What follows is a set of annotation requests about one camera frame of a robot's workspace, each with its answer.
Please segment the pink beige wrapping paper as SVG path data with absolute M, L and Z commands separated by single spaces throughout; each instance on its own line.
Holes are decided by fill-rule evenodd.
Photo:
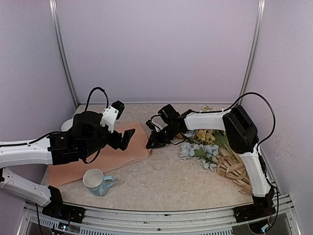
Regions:
M 135 133 L 125 151 L 120 149 L 114 150 L 106 146 L 91 164 L 85 164 L 80 160 L 64 165 L 49 165 L 47 169 L 49 184 L 58 187 L 82 179 L 85 172 L 90 169 L 97 168 L 102 172 L 109 172 L 149 156 L 150 150 L 146 148 L 148 136 L 139 121 L 123 125 L 119 124 L 115 129 L 120 133 L 125 130 L 135 129 Z

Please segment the blue fake flower stem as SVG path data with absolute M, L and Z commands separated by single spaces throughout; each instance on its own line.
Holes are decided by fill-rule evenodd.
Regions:
M 217 166 L 219 146 L 189 143 L 186 139 L 182 140 L 183 142 L 180 144 L 181 151 L 179 157 L 182 160 L 198 159 L 200 160 L 201 167 L 214 172 Z

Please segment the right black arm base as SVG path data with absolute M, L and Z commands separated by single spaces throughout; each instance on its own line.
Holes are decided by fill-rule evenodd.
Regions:
M 272 198 L 253 196 L 252 199 L 252 204 L 234 208 L 234 216 L 237 223 L 266 217 L 276 213 Z

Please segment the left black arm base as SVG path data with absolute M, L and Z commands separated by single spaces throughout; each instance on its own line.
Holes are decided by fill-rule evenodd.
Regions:
M 81 224 L 83 222 L 85 211 L 86 210 L 82 207 L 62 204 L 48 205 L 43 208 L 42 214 L 52 218 Z

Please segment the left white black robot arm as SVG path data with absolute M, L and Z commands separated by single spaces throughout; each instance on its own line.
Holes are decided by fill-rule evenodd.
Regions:
M 42 186 L 9 171 L 16 165 L 65 165 L 82 160 L 88 164 L 92 154 L 99 156 L 101 149 L 126 150 L 135 133 L 129 129 L 119 133 L 114 129 L 119 119 L 118 111 L 111 115 L 84 111 L 74 115 L 72 126 L 67 131 L 54 131 L 25 142 L 7 142 L 0 145 L 0 187 L 32 201 L 49 207 L 57 217 L 68 214 L 60 191 L 53 186 Z

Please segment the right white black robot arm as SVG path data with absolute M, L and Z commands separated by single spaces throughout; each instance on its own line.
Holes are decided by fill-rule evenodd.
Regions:
M 151 132 L 146 144 L 147 149 L 164 147 L 171 143 L 175 135 L 191 130 L 225 131 L 230 148 L 243 160 L 251 180 L 253 204 L 250 206 L 250 213 L 254 217 L 261 217 L 269 210 L 274 197 L 274 187 L 268 182 L 266 164 L 258 149 L 257 127 L 241 105 L 211 112 L 189 109 L 180 114 L 168 104 L 159 110 L 158 115 L 166 126 Z

